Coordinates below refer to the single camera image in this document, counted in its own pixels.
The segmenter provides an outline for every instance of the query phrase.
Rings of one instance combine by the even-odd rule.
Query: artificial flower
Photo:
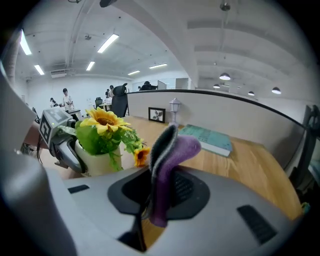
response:
[[[85,118],[80,127],[95,126],[99,135],[109,130],[116,132],[118,128],[132,131],[129,127],[130,123],[125,122],[122,118],[117,117],[112,111],[105,111],[98,107],[97,109],[85,110],[91,117]]]
[[[147,155],[150,152],[150,147],[144,147],[142,149],[134,150],[134,166],[135,167],[143,167],[145,165],[145,161],[147,160]]]

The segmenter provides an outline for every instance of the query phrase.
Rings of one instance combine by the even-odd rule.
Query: black slot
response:
[[[74,186],[74,187],[68,188],[70,194],[74,194],[87,189],[90,189],[90,187],[88,187],[87,185],[80,185],[80,186]]]
[[[260,245],[272,239],[277,232],[267,220],[251,205],[236,209]]]

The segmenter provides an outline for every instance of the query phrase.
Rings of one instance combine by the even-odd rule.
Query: black office chair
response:
[[[95,109],[97,109],[101,104],[102,104],[103,100],[98,97],[98,98],[95,98]]]
[[[119,118],[126,116],[128,108],[128,96],[127,96],[127,83],[121,86],[117,86],[113,89],[114,96],[112,97],[111,110]]]
[[[316,105],[307,117],[306,136],[297,167],[294,167],[289,177],[293,187],[298,189],[309,172],[309,164],[314,153],[317,137],[320,135],[320,111]]]

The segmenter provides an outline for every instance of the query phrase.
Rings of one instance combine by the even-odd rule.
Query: white table lamp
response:
[[[175,125],[178,126],[177,123],[177,112],[180,109],[181,102],[177,100],[177,98],[174,98],[170,101],[170,111],[173,113],[172,115],[172,122],[169,123],[169,125]]]

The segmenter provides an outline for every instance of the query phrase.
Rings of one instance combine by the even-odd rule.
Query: office floor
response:
[[[48,149],[42,150],[40,154],[40,158],[45,168],[57,170],[63,180],[82,177],[81,174],[71,171],[70,168],[65,169],[63,167],[55,165],[55,162],[57,162],[57,159],[50,154]]]

